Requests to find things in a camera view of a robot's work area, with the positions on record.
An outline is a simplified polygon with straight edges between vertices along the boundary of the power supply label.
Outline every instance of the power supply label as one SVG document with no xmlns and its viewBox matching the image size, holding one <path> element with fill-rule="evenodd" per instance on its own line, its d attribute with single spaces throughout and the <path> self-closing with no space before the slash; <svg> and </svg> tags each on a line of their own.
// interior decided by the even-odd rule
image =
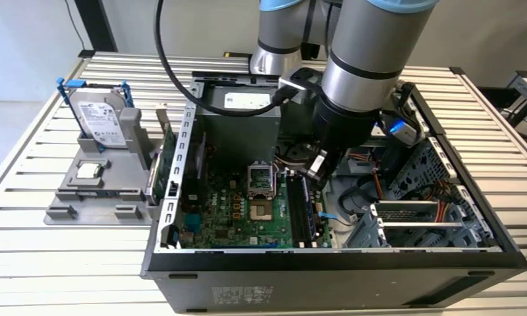
<svg viewBox="0 0 527 316">
<path fill-rule="evenodd" d="M 103 102 L 79 102 L 81 113 L 94 139 L 106 147 L 122 147 L 125 141 L 118 114 L 114 107 Z"/>
<path fill-rule="evenodd" d="M 226 94 L 226 109 L 258 110 L 270 105 L 271 97 L 267 93 L 238 93 Z"/>
</svg>

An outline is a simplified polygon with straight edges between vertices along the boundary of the case label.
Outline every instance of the case label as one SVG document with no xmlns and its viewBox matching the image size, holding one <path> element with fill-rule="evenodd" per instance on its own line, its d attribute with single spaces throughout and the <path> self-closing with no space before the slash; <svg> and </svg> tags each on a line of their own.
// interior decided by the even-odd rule
<svg viewBox="0 0 527 316">
<path fill-rule="evenodd" d="M 214 286 L 213 297 L 217 304 L 269 304 L 273 286 Z"/>
</svg>

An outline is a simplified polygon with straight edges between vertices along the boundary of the motherboard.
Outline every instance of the motherboard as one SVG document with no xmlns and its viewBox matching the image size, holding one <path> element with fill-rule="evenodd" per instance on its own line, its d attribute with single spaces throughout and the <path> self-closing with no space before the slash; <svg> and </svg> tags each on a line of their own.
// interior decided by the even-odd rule
<svg viewBox="0 0 527 316">
<path fill-rule="evenodd" d="M 329 225 L 318 216 L 322 193 L 298 186 L 299 178 L 254 166 L 210 172 L 203 208 L 186 212 L 183 247 L 330 248 Z"/>
</svg>

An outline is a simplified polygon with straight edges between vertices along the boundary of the floor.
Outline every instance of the floor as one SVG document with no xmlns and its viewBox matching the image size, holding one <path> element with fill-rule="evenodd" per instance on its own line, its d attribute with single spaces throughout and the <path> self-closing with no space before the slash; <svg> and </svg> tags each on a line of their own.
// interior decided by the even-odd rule
<svg viewBox="0 0 527 316">
<path fill-rule="evenodd" d="M 43 104 L 42 102 L 0 101 L 0 164 Z"/>
</svg>

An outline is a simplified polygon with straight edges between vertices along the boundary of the aluminum table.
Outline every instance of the aluminum table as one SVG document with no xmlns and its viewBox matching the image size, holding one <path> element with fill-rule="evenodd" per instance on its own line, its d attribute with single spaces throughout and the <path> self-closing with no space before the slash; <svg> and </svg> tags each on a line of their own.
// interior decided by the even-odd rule
<svg viewBox="0 0 527 316">
<path fill-rule="evenodd" d="M 191 71 L 245 73 L 247 59 L 170 57 L 179 79 Z M 324 69 L 325 63 L 308 66 Z M 143 127 L 162 137 L 155 108 L 178 130 L 185 97 L 155 56 L 97 53 L 67 78 L 129 80 Z M 408 67 L 426 102 L 485 196 L 527 257 L 527 145 L 465 75 Z M 51 90 L 55 78 L 51 78 Z M 0 315 L 169 315 L 154 281 L 138 274 L 149 238 L 145 226 L 47 226 L 46 208 L 79 150 L 79 127 L 58 93 L 46 103 L 0 166 Z M 324 315 L 527 316 L 527 272 L 446 309 L 345 311 Z"/>
</svg>

